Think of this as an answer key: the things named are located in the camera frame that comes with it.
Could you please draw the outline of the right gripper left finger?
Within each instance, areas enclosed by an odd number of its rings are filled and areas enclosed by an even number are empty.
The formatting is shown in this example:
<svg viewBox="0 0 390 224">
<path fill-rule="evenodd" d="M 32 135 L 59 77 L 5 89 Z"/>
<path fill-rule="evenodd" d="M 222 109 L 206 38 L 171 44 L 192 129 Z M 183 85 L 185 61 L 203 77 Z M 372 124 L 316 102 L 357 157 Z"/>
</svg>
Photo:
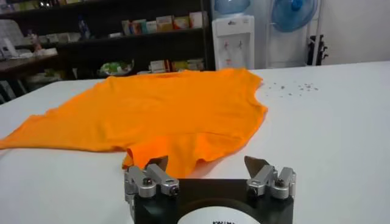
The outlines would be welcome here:
<svg viewBox="0 0 390 224">
<path fill-rule="evenodd" d="M 168 156 L 151 159 L 144 169 L 130 166 L 124 171 L 125 201 L 132 201 L 134 196 L 152 198 L 160 192 L 169 197 L 175 197 L 180 192 L 179 180 L 170 177 L 165 171 Z"/>
</svg>

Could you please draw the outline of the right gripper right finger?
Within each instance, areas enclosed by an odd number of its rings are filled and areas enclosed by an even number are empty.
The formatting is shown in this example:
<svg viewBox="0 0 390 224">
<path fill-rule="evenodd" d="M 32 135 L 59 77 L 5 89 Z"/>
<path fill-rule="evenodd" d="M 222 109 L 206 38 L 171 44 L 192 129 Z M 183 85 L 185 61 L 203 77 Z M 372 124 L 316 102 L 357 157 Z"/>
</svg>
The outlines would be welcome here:
<svg viewBox="0 0 390 224">
<path fill-rule="evenodd" d="M 249 197 L 263 196 L 268 190 L 271 197 L 279 200 L 295 198 L 296 173 L 292 168 L 284 167 L 279 172 L 265 159 L 251 156 L 245 156 L 244 163 L 250 175 L 250 179 L 246 181 Z"/>
</svg>

